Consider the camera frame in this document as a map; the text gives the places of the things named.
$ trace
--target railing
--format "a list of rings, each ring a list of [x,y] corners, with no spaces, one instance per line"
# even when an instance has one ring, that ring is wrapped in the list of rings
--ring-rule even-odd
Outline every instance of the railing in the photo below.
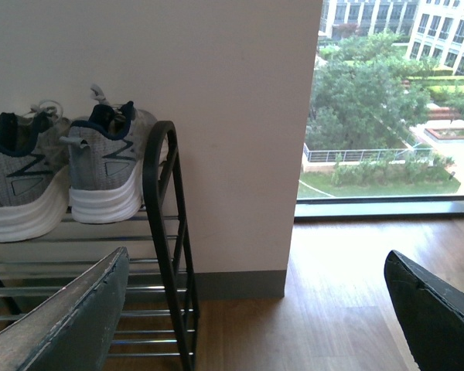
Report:
[[[395,148],[395,149],[347,149],[310,151],[304,144],[304,154],[308,162],[361,162],[363,160],[378,161],[383,158],[391,158],[391,161],[405,160],[407,154],[414,154],[420,158],[429,157],[433,148]]]

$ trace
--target white wall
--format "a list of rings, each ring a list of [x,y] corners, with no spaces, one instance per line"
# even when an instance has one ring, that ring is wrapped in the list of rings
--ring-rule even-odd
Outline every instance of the white wall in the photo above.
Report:
[[[90,113],[91,83],[179,136],[196,271],[287,267],[321,0],[0,1],[0,112]]]

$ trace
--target shoe rack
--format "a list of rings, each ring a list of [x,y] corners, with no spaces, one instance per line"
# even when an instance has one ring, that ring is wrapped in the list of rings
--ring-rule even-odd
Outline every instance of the shoe rack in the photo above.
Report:
[[[169,153],[159,166],[165,138]],[[142,176],[145,204],[130,220],[86,225],[73,221],[67,211],[62,223],[43,237],[0,243],[0,329],[125,246],[131,257],[125,307],[108,357],[172,357],[183,371],[194,370],[200,311],[171,121],[153,127]]]

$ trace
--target sneaker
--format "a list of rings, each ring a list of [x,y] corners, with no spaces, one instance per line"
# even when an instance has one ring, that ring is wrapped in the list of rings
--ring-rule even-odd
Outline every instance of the sneaker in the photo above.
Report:
[[[67,211],[68,151],[59,143],[70,122],[43,101],[33,114],[0,115],[0,242],[51,231]]]
[[[75,120],[69,136],[70,205],[81,223],[113,223],[130,219],[142,206],[142,163],[148,135],[156,122],[132,101],[111,105],[100,87],[87,120]],[[164,145],[163,161],[168,152]]]

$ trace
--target building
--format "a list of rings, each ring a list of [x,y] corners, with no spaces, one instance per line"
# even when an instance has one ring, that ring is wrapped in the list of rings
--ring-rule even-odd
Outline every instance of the building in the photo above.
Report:
[[[407,57],[425,56],[464,76],[464,0],[421,0]]]
[[[324,0],[319,31],[332,39],[342,37],[341,25],[359,26],[362,36],[383,32],[410,35],[418,0]]]

